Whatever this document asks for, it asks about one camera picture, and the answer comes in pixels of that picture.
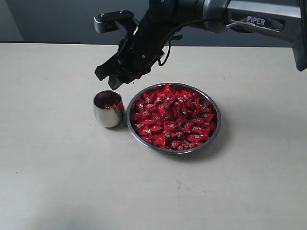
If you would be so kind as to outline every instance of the table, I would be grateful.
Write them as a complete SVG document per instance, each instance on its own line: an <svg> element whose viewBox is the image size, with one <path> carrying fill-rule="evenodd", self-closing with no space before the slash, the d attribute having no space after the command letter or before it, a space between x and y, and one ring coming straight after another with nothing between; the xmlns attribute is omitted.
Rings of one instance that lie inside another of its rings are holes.
<svg viewBox="0 0 307 230"><path fill-rule="evenodd" d="M180 82L222 113L203 152L102 128L94 69L116 46L0 44L0 229L305 230L307 76L288 48L173 47L118 92Z"/></svg>

